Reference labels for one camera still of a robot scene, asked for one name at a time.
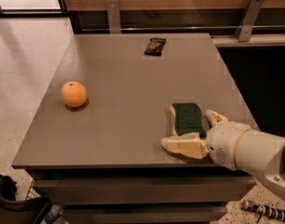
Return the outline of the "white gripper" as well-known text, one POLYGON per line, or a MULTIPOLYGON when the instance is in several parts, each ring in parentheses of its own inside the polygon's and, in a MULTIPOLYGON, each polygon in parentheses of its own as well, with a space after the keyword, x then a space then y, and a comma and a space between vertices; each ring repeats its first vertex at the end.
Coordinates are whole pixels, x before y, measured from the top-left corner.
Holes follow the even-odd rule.
POLYGON ((162 140, 162 147, 169 153, 201 160, 209 153, 218 165, 237 170, 235 165, 235 147, 242 135, 251 127, 247 124, 229 121, 228 118, 214 110, 206 111, 206 118, 211 129, 207 138, 199 133, 186 133, 170 136, 162 140))

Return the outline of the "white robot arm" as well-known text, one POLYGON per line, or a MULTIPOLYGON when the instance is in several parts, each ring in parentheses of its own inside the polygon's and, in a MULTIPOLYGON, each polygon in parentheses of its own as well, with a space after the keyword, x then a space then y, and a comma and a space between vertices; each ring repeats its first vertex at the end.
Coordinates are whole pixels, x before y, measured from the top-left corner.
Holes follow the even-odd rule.
POLYGON ((254 176, 285 201, 285 137, 254 130, 213 110, 207 111, 207 119, 211 128, 206 138, 199 133, 166 137, 163 149, 199 160, 209 156, 220 166, 254 176))

